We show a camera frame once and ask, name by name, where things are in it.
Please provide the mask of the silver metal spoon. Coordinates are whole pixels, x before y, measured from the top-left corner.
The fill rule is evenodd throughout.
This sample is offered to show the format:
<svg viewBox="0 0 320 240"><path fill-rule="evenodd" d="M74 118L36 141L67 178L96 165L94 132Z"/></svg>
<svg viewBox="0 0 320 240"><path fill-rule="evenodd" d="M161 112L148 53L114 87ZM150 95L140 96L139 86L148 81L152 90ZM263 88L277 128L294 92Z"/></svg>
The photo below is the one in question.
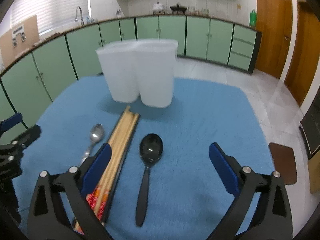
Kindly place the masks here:
<svg viewBox="0 0 320 240"><path fill-rule="evenodd" d="M105 129L103 127L102 124L96 124L95 126L92 127L91 131L90 131L90 145L87 148L87 150L84 152L82 158L81 158L81 162L80 165L82 165L82 163L91 155L91 152L94 148L94 146L101 142L101 140L104 138L105 136Z"/></svg>

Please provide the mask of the black plastic spoon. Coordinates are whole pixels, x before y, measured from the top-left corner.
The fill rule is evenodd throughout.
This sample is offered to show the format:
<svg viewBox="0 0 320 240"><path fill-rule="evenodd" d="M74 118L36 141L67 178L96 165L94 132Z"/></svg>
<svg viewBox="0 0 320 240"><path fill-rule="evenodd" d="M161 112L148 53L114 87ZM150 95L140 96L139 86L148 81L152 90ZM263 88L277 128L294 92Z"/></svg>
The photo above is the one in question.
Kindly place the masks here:
<svg viewBox="0 0 320 240"><path fill-rule="evenodd" d="M159 161L163 153L161 137L155 133L147 134L140 142L139 152L140 158L145 164L145 169L137 199L135 220L136 226L141 227L148 209L150 168Z"/></svg>

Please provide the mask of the green lower kitchen cabinets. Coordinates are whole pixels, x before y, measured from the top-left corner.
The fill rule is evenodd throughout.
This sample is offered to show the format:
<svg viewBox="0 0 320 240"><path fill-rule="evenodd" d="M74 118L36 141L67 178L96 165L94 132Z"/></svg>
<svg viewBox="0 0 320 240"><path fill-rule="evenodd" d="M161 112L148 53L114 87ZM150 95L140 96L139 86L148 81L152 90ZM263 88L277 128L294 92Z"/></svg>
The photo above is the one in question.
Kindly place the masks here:
<svg viewBox="0 0 320 240"><path fill-rule="evenodd" d="M217 18L191 15L129 17L56 34L23 53L1 73L1 119L22 119L1 141L10 143L33 126L76 80L102 72L97 51L112 45L175 40L180 57L253 72L260 31Z"/></svg>

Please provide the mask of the brown wooden stool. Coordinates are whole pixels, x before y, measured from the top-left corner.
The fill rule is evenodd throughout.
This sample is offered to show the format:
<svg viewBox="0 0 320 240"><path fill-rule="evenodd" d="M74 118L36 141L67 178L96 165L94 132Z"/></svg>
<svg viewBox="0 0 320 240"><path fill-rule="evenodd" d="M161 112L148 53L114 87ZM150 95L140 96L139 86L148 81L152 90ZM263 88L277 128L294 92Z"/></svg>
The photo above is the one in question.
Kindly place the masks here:
<svg viewBox="0 0 320 240"><path fill-rule="evenodd" d="M274 142L268 145L276 171L280 173L285 185L297 182L297 168L293 148Z"/></svg>

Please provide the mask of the cardboard panel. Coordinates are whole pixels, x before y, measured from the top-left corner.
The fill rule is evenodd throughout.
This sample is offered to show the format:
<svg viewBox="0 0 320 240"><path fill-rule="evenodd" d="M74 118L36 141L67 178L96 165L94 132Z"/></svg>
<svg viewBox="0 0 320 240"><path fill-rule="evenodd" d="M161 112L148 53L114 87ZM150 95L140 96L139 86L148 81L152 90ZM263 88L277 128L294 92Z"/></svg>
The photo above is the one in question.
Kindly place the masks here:
<svg viewBox="0 0 320 240"><path fill-rule="evenodd" d="M37 16L31 16L15 25L1 37L1 57L4 68L39 42Z"/></svg>

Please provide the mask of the black glass cabinet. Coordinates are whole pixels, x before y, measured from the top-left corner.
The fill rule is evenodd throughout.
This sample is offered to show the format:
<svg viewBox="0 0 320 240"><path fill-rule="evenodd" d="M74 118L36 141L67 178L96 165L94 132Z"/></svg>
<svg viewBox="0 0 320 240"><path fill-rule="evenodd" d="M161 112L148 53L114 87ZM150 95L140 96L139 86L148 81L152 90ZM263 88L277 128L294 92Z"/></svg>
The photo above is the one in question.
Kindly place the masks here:
<svg viewBox="0 0 320 240"><path fill-rule="evenodd" d="M316 98L300 122L300 129L304 135L308 159L311 159L319 150L319 125L319 98Z"/></svg>

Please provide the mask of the blue table mat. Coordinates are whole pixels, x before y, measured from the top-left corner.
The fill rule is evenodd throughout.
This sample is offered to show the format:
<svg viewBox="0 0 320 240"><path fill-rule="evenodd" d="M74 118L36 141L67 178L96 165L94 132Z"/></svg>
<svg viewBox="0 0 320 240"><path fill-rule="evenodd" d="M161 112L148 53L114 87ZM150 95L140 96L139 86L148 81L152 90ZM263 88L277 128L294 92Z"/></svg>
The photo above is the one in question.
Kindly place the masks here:
<svg viewBox="0 0 320 240"><path fill-rule="evenodd" d="M22 174L13 184L22 218L27 217L41 171L66 172L80 163L93 125L111 132L125 105L115 102L102 76L83 77L67 87L38 120L42 134L25 151ZM214 82L176 79L167 108L131 105L140 119L121 170L106 230L114 239L206 239L233 201L208 150L217 142L241 166L270 174L274 165L264 133L246 94ZM149 133L163 141L150 170L149 201L142 227L135 224L144 164L139 145Z"/></svg>

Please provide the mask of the chrome sink faucet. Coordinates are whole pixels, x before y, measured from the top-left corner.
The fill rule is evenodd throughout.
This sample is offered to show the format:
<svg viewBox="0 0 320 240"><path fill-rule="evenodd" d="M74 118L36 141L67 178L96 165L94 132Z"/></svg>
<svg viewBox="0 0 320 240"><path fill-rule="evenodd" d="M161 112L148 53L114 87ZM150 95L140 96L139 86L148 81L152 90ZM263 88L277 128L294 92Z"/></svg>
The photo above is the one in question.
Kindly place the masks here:
<svg viewBox="0 0 320 240"><path fill-rule="evenodd" d="M82 8L80 6L76 7L76 13L75 13L75 19L74 19L74 22L78 22L78 21L80 21L80 24L82 27L85 25L84 19L83 19Z"/></svg>

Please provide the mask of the window blinds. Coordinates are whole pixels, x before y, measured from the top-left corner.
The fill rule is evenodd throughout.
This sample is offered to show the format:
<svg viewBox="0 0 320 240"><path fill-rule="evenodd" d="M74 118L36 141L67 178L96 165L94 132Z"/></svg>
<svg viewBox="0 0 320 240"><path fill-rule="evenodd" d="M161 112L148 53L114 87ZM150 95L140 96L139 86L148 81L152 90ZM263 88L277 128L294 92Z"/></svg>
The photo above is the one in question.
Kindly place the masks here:
<svg viewBox="0 0 320 240"><path fill-rule="evenodd" d="M37 16L40 33L74 23L76 7L82 8L83 19L89 16L88 0L14 0L11 6L10 26L31 16Z"/></svg>

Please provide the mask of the white double utensil holder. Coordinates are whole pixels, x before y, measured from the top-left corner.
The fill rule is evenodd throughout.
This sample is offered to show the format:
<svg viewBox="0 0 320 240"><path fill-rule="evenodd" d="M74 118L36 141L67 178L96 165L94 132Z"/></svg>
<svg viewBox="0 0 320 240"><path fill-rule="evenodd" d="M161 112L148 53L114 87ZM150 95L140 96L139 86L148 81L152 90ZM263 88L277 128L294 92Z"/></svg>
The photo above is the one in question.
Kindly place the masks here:
<svg viewBox="0 0 320 240"><path fill-rule="evenodd" d="M178 41L138 39L111 42L96 50L111 97L167 108L174 94Z"/></svg>

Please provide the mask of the wooden door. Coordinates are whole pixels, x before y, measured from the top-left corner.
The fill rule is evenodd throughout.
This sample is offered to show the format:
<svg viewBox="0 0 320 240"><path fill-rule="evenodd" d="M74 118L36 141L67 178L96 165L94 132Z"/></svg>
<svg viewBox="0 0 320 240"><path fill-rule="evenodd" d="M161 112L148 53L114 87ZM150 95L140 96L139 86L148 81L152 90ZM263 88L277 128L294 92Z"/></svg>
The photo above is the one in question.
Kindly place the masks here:
<svg viewBox="0 0 320 240"><path fill-rule="evenodd" d="M255 67L280 78L292 34L292 0L257 0L257 27L262 32Z"/></svg>
<svg viewBox="0 0 320 240"><path fill-rule="evenodd" d="M295 47L285 85L299 106L311 87L319 60L319 20L307 2L298 1Z"/></svg>

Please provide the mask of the white cooking pot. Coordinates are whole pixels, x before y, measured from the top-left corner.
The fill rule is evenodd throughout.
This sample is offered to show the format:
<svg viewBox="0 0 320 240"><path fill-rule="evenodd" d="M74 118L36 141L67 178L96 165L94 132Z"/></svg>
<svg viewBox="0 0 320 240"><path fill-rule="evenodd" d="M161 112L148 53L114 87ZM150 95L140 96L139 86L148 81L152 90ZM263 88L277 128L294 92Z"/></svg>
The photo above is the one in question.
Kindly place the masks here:
<svg viewBox="0 0 320 240"><path fill-rule="evenodd" d="M156 2L152 6L152 12L154 15L164 15L165 14L165 8L162 3Z"/></svg>

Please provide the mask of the black wok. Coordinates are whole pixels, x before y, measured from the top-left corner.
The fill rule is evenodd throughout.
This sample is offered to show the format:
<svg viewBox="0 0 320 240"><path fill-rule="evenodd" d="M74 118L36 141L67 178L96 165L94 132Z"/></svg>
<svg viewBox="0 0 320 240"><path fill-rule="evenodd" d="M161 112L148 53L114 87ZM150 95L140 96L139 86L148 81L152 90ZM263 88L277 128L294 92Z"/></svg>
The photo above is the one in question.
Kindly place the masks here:
<svg viewBox="0 0 320 240"><path fill-rule="evenodd" d="M170 9L173 15L185 15L188 8L177 3L176 5L172 5Z"/></svg>

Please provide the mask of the green bottle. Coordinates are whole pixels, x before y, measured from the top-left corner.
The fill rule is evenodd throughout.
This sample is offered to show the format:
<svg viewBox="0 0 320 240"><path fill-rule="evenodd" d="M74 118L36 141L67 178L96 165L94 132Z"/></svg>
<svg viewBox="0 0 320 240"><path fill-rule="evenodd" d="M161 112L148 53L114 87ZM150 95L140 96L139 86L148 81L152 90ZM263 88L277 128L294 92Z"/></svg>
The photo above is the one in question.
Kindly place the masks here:
<svg viewBox="0 0 320 240"><path fill-rule="evenodd" d="M256 27L256 24L257 24L257 12L255 9L253 9L250 12L250 16L249 16L249 26L254 29Z"/></svg>

